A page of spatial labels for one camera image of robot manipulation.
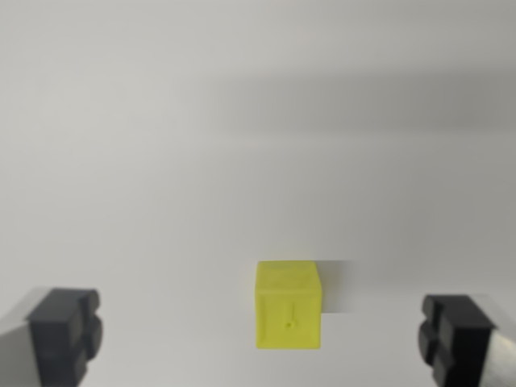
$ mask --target white backdrop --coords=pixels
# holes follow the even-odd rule
[[[431,387],[429,292],[513,316],[514,4],[0,0],[0,313],[95,287],[85,387]],[[353,260],[320,351],[258,260]]]

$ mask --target white surface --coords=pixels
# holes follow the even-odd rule
[[[516,311],[515,15],[1,0],[0,312],[99,289],[85,387],[432,386],[425,293]],[[355,261],[356,308],[258,351],[256,262],[292,255]]]

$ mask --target cube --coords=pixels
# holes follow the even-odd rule
[[[315,262],[261,261],[256,270],[256,346],[317,349],[323,292]]]

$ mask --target yellow cube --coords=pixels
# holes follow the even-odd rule
[[[256,346],[320,348],[322,291],[315,262],[259,262],[255,289]]]

